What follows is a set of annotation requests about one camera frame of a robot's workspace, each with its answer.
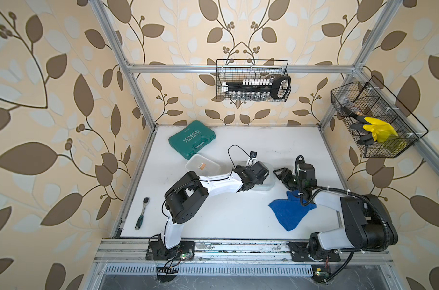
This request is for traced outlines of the blue cleaning cloth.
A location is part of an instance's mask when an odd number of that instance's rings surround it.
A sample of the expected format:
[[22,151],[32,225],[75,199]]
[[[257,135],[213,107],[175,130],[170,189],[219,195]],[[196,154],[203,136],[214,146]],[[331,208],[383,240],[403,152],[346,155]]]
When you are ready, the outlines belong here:
[[287,191],[287,199],[276,199],[268,206],[287,232],[294,230],[311,210],[317,208],[315,204],[301,205],[298,190]]

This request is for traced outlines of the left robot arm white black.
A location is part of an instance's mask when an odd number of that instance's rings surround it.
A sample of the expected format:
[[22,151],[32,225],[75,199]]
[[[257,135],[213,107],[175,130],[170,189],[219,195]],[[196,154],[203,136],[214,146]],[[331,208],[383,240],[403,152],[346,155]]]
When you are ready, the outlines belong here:
[[167,250],[181,243],[184,224],[190,221],[209,196],[246,192],[262,185],[269,176],[265,164],[257,161],[250,166],[237,165],[230,173],[217,176],[199,176],[194,171],[183,175],[166,193],[164,208],[169,212],[161,233]]

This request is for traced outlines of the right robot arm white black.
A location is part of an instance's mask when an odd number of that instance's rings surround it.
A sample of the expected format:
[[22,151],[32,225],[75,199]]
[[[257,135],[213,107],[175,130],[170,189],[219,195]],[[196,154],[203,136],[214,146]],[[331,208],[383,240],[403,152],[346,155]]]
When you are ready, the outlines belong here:
[[382,252],[398,242],[398,233],[384,204],[375,195],[360,195],[349,190],[318,186],[311,164],[298,162],[296,171],[274,170],[275,177],[287,188],[287,198],[270,203],[280,225],[295,229],[317,207],[340,214],[339,228],[312,233],[300,252],[318,260],[336,250]]

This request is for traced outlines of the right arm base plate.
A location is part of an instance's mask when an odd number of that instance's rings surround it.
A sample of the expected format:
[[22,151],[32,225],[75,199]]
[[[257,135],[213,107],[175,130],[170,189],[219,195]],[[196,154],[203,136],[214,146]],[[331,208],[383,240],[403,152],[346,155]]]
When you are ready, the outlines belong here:
[[324,250],[317,242],[289,242],[293,262],[340,262],[335,250]]

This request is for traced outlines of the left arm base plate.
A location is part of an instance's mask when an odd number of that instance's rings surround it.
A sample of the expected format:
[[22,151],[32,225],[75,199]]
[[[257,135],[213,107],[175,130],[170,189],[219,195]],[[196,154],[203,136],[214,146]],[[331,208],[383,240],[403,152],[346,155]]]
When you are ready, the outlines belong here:
[[146,252],[148,261],[168,261],[171,259],[189,260],[194,257],[195,243],[191,241],[181,241],[177,246],[167,249],[162,241],[150,241]]

